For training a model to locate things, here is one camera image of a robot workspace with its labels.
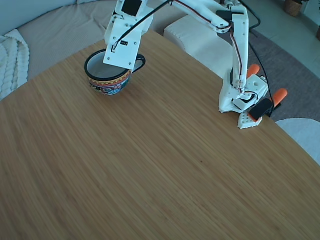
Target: potted plant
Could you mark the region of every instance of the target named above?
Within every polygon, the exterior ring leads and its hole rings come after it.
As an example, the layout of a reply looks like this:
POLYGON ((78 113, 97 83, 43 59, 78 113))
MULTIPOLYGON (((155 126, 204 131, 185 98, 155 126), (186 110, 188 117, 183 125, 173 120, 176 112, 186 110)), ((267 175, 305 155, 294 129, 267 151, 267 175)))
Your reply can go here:
POLYGON ((300 10, 302 8, 303 2, 308 2, 309 0, 285 0, 284 2, 284 11, 293 16, 296 17, 299 15, 300 10))

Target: mug rim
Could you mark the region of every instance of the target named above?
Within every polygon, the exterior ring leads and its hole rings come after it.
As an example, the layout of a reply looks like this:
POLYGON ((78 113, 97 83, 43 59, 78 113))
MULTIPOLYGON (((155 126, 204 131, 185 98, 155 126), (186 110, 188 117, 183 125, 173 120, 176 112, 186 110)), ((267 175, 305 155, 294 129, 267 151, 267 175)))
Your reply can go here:
POLYGON ((92 74, 90 74, 89 71, 88 71, 88 63, 89 63, 89 61, 90 61, 93 57, 95 57, 96 55, 98 55, 98 54, 100 54, 100 53, 103 53, 103 52, 105 52, 106 50, 107 50, 107 49, 102 49, 102 50, 99 50, 99 51, 91 54, 91 55, 87 58, 87 60, 85 61, 85 63, 84 63, 84 71, 85 71, 86 75, 87 75, 89 78, 91 78, 91 79, 93 79, 93 80, 96 80, 96 81, 100 81, 100 82, 109 82, 109 81, 113 81, 113 80, 116 80, 116 79, 118 79, 118 78, 121 78, 122 76, 124 76, 124 75, 129 71, 129 69, 125 69, 122 73, 120 73, 120 74, 118 74, 118 75, 116 75, 116 76, 104 77, 104 78, 97 77, 97 76, 93 76, 92 74))

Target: white blanket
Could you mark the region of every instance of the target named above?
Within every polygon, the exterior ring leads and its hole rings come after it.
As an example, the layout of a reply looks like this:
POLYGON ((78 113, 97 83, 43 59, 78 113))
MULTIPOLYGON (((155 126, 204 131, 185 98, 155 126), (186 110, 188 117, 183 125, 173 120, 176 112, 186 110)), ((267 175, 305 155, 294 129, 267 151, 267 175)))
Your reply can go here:
POLYGON ((29 56, 18 30, 0 36, 0 100, 28 81, 29 56))

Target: mug handle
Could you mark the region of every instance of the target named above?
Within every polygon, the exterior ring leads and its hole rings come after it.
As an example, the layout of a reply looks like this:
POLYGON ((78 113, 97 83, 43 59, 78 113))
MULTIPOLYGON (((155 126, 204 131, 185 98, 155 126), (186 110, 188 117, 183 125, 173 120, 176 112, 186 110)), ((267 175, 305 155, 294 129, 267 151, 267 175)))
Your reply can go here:
POLYGON ((138 55, 136 56, 135 65, 137 65, 137 62, 138 62, 138 61, 141 61, 142 64, 141 64, 141 65, 138 65, 137 68, 136 68, 136 66, 134 66, 134 69, 133 69, 132 73, 135 73, 136 71, 142 69, 142 68, 144 67, 144 65, 146 65, 146 62, 147 62, 147 61, 146 61, 146 58, 145 58, 143 55, 141 55, 141 54, 138 54, 138 55))

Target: white stool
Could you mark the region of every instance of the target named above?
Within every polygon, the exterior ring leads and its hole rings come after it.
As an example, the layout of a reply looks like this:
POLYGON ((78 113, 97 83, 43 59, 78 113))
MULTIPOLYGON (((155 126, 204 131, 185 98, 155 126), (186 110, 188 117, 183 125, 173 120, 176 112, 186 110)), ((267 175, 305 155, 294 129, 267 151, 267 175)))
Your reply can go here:
POLYGON ((233 47, 192 16, 185 16, 168 26, 164 37, 220 78, 232 69, 233 47))

